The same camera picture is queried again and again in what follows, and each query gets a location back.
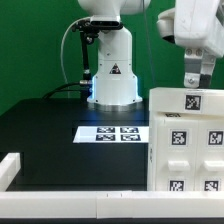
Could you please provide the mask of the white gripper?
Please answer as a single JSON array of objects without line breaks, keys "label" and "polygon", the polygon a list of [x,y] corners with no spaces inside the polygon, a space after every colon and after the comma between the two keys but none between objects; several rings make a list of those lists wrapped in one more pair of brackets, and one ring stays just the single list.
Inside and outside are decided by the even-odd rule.
[{"label": "white gripper", "polygon": [[[185,47],[184,86],[210,87],[216,57],[224,56],[224,25],[217,11],[224,0],[176,0],[174,36]],[[192,48],[202,48],[209,53]]]}]

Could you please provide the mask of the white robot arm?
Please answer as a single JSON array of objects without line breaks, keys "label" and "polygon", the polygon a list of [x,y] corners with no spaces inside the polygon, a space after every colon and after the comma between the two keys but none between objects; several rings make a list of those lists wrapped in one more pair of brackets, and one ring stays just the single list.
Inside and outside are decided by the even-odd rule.
[{"label": "white robot arm", "polygon": [[[87,27],[99,35],[98,71],[89,105],[119,111],[137,106],[138,78],[132,71],[132,35],[123,15],[143,12],[151,0],[78,0],[89,13]],[[224,0],[175,0],[158,15],[162,39],[185,49],[184,86],[210,86],[215,62],[224,57]]]}]

